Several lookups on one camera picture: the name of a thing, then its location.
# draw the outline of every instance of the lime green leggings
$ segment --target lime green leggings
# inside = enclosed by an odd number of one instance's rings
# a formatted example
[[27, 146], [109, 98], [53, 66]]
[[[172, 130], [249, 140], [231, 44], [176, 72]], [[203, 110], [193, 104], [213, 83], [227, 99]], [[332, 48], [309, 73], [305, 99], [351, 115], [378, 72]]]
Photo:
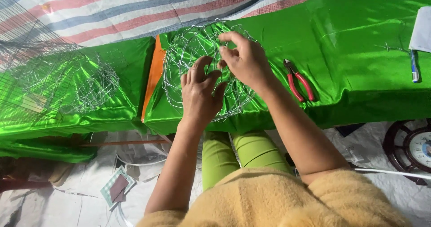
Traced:
[[[231, 133], [231, 136], [242, 167], [272, 167], [291, 173], [286, 159], [280, 155], [277, 146], [265, 131], [252, 131], [244, 135]], [[218, 181], [239, 168], [229, 134], [205, 132], [202, 149], [203, 190], [213, 187]]]

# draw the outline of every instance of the pliers handle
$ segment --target pliers handle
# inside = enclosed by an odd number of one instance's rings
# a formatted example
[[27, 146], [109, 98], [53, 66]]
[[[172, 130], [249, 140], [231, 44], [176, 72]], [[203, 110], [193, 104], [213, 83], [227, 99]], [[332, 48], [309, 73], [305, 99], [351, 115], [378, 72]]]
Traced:
[[293, 94], [295, 95], [295, 97], [298, 99], [298, 101], [300, 101], [301, 103], [304, 102], [304, 98], [301, 96], [301, 94], [299, 94], [298, 90], [295, 87], [294, 84], [294, 77], [293, 75], [296, 76], [296, 78], [298, 78], [298, 80], [304, 85], [305, 90], [307, 91], [307, 95], [310, 101], [314, 101], [314, 94], [313, 91], [311, 90], [310, 85], [308, 84], [307, 80], [305, 80], [304, 76], [298, 72], [294, 72], [293, 68], [292, 68], [292, 63], [289, 60], [284, 60], [284, 66], [287, 68], [288, 70], [288, 82], [289, 82], [289, 87], [290, 90], [293, 92]]

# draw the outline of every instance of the red and blue striped fabric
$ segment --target red and blue striped fabric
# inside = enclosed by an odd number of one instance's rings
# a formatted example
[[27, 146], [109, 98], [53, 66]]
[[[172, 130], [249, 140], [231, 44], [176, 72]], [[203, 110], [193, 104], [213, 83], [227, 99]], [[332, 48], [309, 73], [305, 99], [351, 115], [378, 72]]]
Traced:
[[259, 15], [306, 0], [15, 1], [64, 39], [95, 46], [155, 36], [215, 18]]

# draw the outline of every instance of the red-handled pliers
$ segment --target red-handled pliers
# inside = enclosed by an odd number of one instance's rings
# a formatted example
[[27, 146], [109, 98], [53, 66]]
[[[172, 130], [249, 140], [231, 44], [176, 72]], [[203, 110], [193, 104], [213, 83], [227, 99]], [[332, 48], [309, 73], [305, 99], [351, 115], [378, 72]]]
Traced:
[[284, 66], [287, 68], [288, 70], [288, 81], [289, 81], [289, 87], [292, 90], [292, 92], [294, 93], [295, 97], [301, 102], [304, 102], [304, 98], [301, 96], [301, 94], [299, 94], [299, 92], [296, 90], [295, 88], [295, 84], [294, 84], [294, 76], [293, 74], [295, 74], [296, 78], [298, 78], [298, 80], [304, 85], [305, 90], [307, 91], [308, 94], [308, 98], [310, 99], [310, 101], [314, 100], [314, 95], [313, 95], [313, 91], [311, 90], [310, 85], [308, 84], [308, 82], [305, 80], [304, 76], [301, 75], [301, 73], [299, 73], [299, 71], [294, 72], [294, 65], [292, 64], [292, 62], [290, 62], [289, 60], [284, 60], [283, 61]]

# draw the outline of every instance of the blue pen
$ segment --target blue pen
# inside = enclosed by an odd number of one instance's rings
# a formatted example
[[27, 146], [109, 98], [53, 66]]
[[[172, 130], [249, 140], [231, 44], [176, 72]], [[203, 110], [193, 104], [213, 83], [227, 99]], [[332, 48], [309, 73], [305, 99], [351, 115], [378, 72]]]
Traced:
[[416, 67], [416, 57], [415, 57], [415, 51], [414, 50], [410, 50], [410, 57], [412, 59], [412, 78], [413, 78], [413, 82], [417, 83], [419, 81], [419, 72], [418, 72], [418, 69]]

